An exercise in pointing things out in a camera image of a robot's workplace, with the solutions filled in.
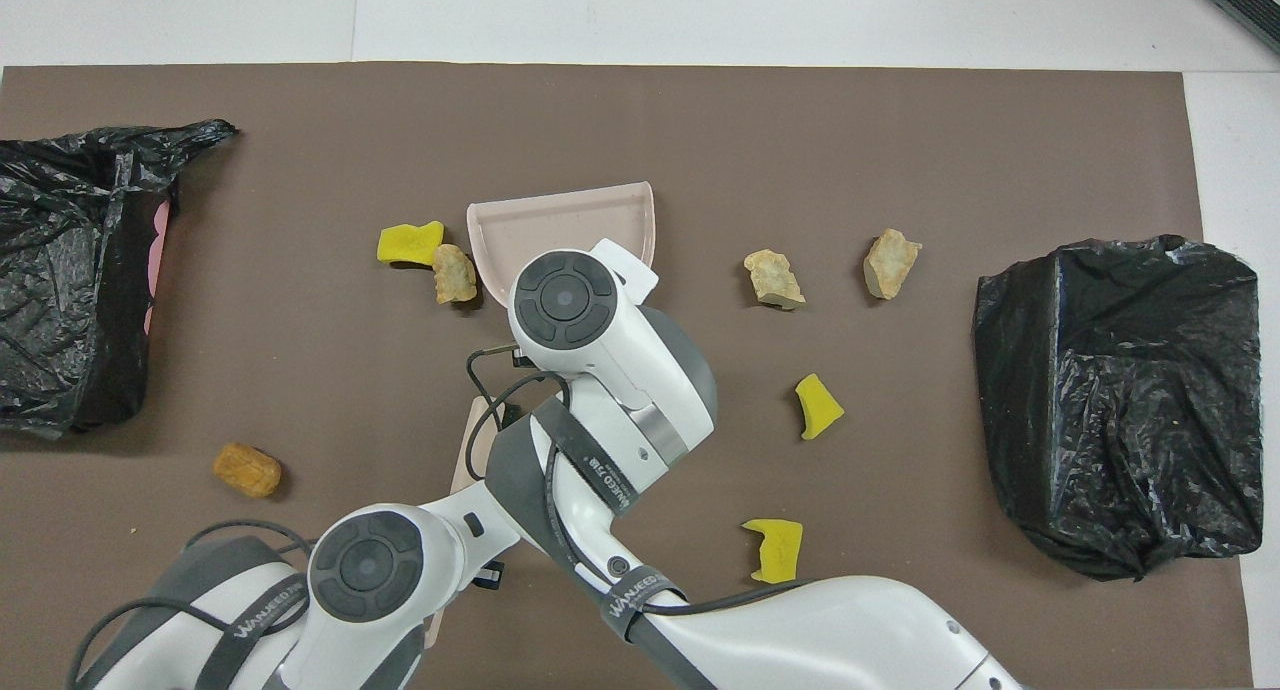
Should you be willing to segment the notched yellow sponge piece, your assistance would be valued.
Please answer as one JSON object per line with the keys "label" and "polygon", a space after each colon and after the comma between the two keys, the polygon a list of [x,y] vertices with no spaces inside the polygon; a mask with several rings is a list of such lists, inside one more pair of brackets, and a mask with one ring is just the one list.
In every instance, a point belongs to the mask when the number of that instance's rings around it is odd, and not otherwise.
{"label": "notched yellow sponge piece", "polygon": [[740,525],[759,536],[758,567],[750,579],[769,585],[797,580],[804,525],[791,520],[753,518]]}

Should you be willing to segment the beige rough foam chunk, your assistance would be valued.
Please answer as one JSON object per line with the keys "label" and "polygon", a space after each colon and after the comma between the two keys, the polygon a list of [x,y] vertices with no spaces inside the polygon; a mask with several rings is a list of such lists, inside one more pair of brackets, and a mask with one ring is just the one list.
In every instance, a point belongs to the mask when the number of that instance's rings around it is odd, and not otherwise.
{"label": "beige rough foam chunk", "polygon": [[901,230],[892,228],[882,230],[863,261],[868,292],[878,300],[893,300],[900,293],[922,248],[922,243],[906,239]]}
{"label": "beige rough foam chunk", "polygon": [[749,271],[753,291],[760,303],[785,311],[806,307],[806,300],[785,253],[755,251],[748,253],[742,265]]}

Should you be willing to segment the beige plastic dustpan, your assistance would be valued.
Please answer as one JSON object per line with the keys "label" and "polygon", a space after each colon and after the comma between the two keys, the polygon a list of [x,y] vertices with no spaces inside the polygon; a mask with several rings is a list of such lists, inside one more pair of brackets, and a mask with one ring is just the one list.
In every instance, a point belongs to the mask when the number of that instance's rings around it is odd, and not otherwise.
{"label": "beige plastic dustpan", "polygon": [[590,251],[612,239],[652,268],[657,215],[648,181],[471,204],[466,213],[468,239],[483,284],[502,307],[520,271],[540,253]]}

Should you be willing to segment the brown table mat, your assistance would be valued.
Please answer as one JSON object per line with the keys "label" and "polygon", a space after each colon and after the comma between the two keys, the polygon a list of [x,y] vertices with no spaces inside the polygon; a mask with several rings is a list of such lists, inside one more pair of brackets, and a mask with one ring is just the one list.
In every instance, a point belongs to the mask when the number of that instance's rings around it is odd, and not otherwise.
{"label": "brown table mat", "polygon": [[[131,421],[46,443],[0,431],[0,690],[61,690],[84,632],[200,529],[316,536],[451,489],[466,356],[508,339],[489,294],[436,303],[379,230],[470,204],[648,181],[650,302],[705,353],[713,435],[616,531],[695,602],[751,586],[758,538],[804,525],[805,577],[909,582],[1023,682],[1248,686],[1236,559],[1096,582],[1036,549],[987,470],[972,351],[979,277],[1080,239],[1201,236],[1183,79],[1146,72],[324,64],[10,67],[0,140],[225,119],[180,178]],[[899,294],[863,261],[923,245]],[[806,307],[742,262],[785,253]],[[817,374],[846,415],[800,438]],[[250,498],[212,472],[278,460]]]}

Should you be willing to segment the small yellow sponge piece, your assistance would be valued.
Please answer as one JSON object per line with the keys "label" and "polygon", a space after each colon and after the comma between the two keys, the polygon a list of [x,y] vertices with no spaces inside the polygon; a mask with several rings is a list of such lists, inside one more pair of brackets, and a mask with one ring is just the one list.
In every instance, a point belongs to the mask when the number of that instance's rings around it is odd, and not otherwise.
{"label": "small yellow sponge piece", "polygon": [[803,440],[817,439],[822,431],[846,415],[838,399],[831,394],[817,374],[803,376],[795,387],[795,394],[803,413],[804,428],[800,434]]}

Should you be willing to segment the pink bin with black bag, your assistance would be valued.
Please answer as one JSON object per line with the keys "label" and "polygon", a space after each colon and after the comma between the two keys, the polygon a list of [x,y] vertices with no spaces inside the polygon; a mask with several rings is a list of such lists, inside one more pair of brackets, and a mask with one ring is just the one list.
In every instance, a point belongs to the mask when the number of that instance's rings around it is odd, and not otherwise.
{"label": "pink bin with black bag", "polygon": [[210,119],[0,140],[0,431],[56,440],[140,412],[180,172],[233,134]]}

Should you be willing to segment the brown toy bread roll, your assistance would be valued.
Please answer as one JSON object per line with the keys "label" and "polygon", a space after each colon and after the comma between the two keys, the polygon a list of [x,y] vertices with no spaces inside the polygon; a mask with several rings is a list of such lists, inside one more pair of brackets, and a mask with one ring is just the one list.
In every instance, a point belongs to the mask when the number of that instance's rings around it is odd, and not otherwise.
{"label": "brown toy bread roll", "polygon": [[283,480],[278,460],[244,443],[227,443],[212,461],[212,472],[223,483],[250,498],[268,498]]}

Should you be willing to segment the black bag lined bin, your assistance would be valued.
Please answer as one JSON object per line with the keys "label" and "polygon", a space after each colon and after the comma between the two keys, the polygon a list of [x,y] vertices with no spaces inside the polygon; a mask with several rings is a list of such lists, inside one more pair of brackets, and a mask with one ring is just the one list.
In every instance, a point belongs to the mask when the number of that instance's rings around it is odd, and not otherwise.
{"label": "black bag lined bin", "polygon": [[973,315],[1002,512],[1098,581],[1265,539],[1260,293],[1184,236],[1061,245],[982,277]]}

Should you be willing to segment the beige hand brush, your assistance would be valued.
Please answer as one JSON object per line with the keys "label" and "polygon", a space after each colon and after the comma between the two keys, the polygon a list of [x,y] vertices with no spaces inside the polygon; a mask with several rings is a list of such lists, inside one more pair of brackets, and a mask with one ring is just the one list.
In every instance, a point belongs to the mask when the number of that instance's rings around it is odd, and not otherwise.
{"label": "beige hand brush", "polygon": [[493,440],[500,430],[500,421],[490,416],[489,420],[481,424],[481,429],[476,431],[475,439],[471,440],[471,431],[475,430],[476,422],[485,415],[486,407],[488,402],[483,397],[475,397],[471,402],[454,462],[449,495],[472,486],[477,483],[475,475],[483,475],[486,469]]}

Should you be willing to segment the yellow sponge block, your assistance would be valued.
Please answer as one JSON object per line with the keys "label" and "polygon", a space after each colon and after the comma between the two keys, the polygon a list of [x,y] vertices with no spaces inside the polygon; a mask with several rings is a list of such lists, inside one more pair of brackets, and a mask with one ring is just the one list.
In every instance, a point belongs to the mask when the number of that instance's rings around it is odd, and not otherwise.
{"label": "yellow sponge block", "polygon": [[399,224],[380,230],[376,257],[379,262],[411,262],[411,265],[431,268],[436,248],[443,243],[445,225],[443,221],[428,221],[415,227]]}

